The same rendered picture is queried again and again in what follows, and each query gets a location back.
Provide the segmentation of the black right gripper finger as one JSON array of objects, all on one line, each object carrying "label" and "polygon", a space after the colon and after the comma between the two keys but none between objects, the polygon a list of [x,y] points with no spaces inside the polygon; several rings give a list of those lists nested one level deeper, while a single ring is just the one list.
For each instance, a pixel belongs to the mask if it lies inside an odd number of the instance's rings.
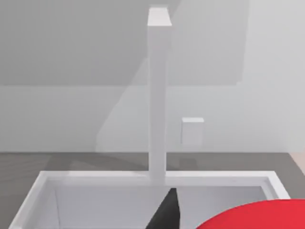
[{"label": "black right gripper finger", "polygon": [[180,229],[177,188],[170,188],[145,229]]}]

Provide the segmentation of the red cup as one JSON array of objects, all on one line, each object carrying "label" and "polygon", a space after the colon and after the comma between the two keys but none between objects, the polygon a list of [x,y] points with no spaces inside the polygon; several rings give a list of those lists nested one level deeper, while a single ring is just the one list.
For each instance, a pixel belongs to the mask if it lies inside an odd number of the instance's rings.
[{"label": "red cup", "polygon": [[305,229],[305,199],[264,200],[237,206],[196,229]]}]

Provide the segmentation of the white sink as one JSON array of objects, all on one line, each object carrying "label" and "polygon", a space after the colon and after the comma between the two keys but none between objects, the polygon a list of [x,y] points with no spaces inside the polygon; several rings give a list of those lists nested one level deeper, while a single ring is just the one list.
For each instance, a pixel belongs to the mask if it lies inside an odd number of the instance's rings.
[{"label": "white sink", "polygon": [[41,171],[8,229],[145,229],[170,188],[181,229],[236,206],[290,196],[274,171]]}]

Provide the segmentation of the tall white tap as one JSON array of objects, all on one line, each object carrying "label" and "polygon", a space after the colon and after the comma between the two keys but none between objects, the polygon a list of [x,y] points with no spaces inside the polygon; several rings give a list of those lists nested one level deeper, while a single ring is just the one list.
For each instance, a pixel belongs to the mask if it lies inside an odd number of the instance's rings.
[{"label": "tall white tap", "polygon": [[149,177],[155,185],[162,185],[166,175],[166,84],[171,30],[168,6],[151,5],[147,22]]}]

